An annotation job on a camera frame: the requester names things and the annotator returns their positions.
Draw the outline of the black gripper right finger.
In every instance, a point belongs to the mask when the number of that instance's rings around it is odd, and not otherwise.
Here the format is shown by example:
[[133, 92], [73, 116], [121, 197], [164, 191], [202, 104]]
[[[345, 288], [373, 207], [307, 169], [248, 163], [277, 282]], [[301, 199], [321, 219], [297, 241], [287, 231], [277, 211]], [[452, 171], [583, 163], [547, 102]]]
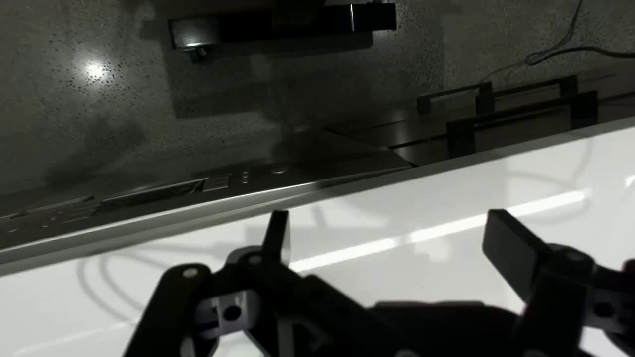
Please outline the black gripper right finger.
[[522, 302], [531, 294], [543, 250], [545, 244], [508, 211], [486, 215], [482, 252]]

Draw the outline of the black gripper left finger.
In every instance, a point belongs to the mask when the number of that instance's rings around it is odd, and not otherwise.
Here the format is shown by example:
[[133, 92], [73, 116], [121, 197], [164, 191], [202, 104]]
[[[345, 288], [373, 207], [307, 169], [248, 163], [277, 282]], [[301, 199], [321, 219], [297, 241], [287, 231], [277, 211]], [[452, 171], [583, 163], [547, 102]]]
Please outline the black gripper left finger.
[[283, 258], [285, 239], [287, 239], [287, 223], [289, 223], [287, 211], [274, 211], [270, 215], [270, 223], [268, 223], [266, 237], [262, 243], [262, 252], [268, 258], [272, 258], [274, 262], [279, 262]]

